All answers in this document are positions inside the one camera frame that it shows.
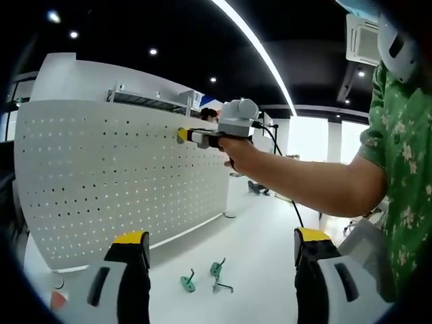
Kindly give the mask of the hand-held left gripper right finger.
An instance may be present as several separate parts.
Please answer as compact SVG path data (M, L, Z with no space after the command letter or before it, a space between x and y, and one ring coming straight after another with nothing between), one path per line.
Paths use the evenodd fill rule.
M317 229L294 230L298 323L377 323L392 307L379 241L363 235L341 253Z

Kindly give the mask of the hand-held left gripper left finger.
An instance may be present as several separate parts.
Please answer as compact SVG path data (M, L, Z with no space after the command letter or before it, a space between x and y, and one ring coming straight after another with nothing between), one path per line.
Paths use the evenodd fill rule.
M62 307L63 323L149 323L149 233L117 237L104 259L90 264Z

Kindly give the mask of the person's right hand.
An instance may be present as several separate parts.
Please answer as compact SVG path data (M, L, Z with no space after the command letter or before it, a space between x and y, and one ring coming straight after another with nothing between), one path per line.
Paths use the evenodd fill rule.
M219 149L223 151L232 161L225 164L241 174L246 176L252 176L257 170L257 157L260 156L261 152L254 147L254 145L247 139L241 138L220 138Z

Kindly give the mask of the person's left hand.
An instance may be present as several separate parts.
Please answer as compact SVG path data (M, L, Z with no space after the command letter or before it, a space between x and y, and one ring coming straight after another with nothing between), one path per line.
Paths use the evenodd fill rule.
M58 311L62 308L68 300L58 291L51 292L50 309L52 311Z

